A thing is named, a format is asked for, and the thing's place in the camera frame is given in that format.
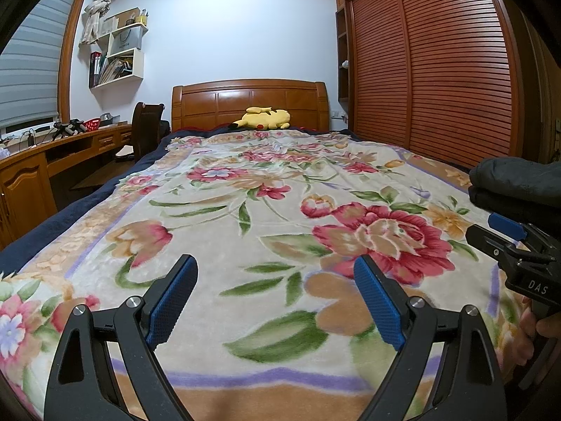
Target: window blind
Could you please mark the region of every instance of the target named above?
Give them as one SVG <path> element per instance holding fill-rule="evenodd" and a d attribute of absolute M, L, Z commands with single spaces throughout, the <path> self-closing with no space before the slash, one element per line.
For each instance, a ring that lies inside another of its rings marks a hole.
<path fill-rule="evenodd" d="M 0 54 L 0 127 L 58 116 L 58 68 L 74 0 L 40 0 Z"/>

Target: navy blue bedsheet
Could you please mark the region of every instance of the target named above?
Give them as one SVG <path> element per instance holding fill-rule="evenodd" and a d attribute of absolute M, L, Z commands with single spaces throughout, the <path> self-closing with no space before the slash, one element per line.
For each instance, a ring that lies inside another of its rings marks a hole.
<path fill-rule="evenodd" d="M 308 134 L 323 133 L 319 131 L 302 130 L 297 127 L 291 127 L 290 129 L 298 129 L 299 131 L 303 131 Z M 165 148 L 173 138 L 186 136 L 210 137 L 214 136 L 215 134 L 245 130 L 246 128 L 229 130 L 228 127 L 217 128 L 212 131 L 195 131 L 186 129 L 175 131 L 169 136 L 164 137 L 164 139 L 162 139 L 160 145 L 158 146 L 158 149 L 143 157 L 125 174 L 111 179 L 103 187 L 101 187 L 91 195 L 68 205 L 68 207 L 64 208 L 59 213 L 45 220 L 43 223 L 41 223 L 41 225 L 28 232 L 25 236 L 8 245 L 3 251 L 0 252 L 0 273 L 4 272 L 4 275 L 8 275 L 14 272 L 18 272 L 23 266 L 25 266 L 25 264 L 27 264 L 29 260 L 37 255 L 39 251 L 49 245 L 58 236 L 64 233 L 64 231 L 69 229 L 83 215 L 85 215 L 86 212 L 88 212 L 94 206 L 98 205 L 100 202 L 107 199 L 113 192 L 115 185 L 119 183 L 120 179 L 126 177 L 129 174 L 132 174 L 133 172 L 143 171 L 144 169 L 147 169 L 155 161 L 163 157 L 167 153 Z M 354 134 L 348 130 L 343 130 L 341 131 L 341 133 L 349 134 L 351 137 L 355 137 Z"/>

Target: blue gripper pad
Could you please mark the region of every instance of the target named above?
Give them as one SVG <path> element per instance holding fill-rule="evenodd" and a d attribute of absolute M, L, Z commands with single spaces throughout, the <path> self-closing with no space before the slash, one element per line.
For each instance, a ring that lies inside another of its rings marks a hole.
<path fill-rule="evenodd" d="M 187 299 L 195 288 L 197 276 L 197 261 L 192 256 L 188 256 L 186 259 L 182 257 L 165 279 L 153 283 L 152 287 L 159 282 L 168 286 L 150 313 L 146 343 L 152 350 L 155 350 L 160 343 L 168 341 Z"/>
<path fill-rule="evenodd" d="M 405 336 L 401 330 L 401 316 L 378 277 L 362 256 L 354 262 L 354 281 L 382 339 L 393 345 L 396 351 L 400 351 L 405 343 Z"/>
<path fill-rule="evenodd" d="M 492 213 L 491 215 L 489 215 L 487 224 L 492 229 L 505 234 L 515 241 L 524 240 L 528 236 L 528 233 L 524 230 L 520 223 L 517 223 L 505 216 L 496 213 Z"/>

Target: floral blanket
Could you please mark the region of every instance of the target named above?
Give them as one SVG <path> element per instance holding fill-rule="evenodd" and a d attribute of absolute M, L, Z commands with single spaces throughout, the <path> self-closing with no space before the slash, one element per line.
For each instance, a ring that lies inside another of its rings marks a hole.
<path fill-rule="evenodd" d="M 487 213 L 469 202 L 463 172 L 340 133 L 244 131 L 167 148 L 0 282 L 0 370 L 32 412 L 42 416 L 71 309 L 142 295 L 184 253 L 198 261 L 198 283 L 156 355 L 197 421 L 358 418 L 395 354 L 353 281 L 363 254 L 434 306 L 478 306 L 506 365 L 521 300 L 466 243 Z M 119 348 L 110 351 L 142 416 Z"/>

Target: white wall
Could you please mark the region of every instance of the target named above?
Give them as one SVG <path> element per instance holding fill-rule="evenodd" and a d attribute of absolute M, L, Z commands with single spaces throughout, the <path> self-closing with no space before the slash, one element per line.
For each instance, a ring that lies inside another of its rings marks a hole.
<path fill-rule="evenodd" d="M 144 80 L 95 91 L 103 112 L 131 119 L 138 101 L 162 102 L 170 120 L 173 86 L 243 78 L 322 81 L 342 111 L 336 0 L 116 0 L 107 16 L 137 6 L 149 12 Z"/>
<path fill-rule="evenodd" d="M 72 63 L 70 66 L 70 118 L 79 120 L 90 120 L 99 117 L 103 111 L 101 108 L 100 97 L 95 96 L 90 91 L 90 54 L 99 50 L 97 44 L 79 46 L 82 38 L 83 27 L 86 24 L 87 16 L 83 8 L 94 0 L 84 0 L 82 12 L 78 19 L 76 37 L 74 38 L 74 49 L 72 50 Z"/>

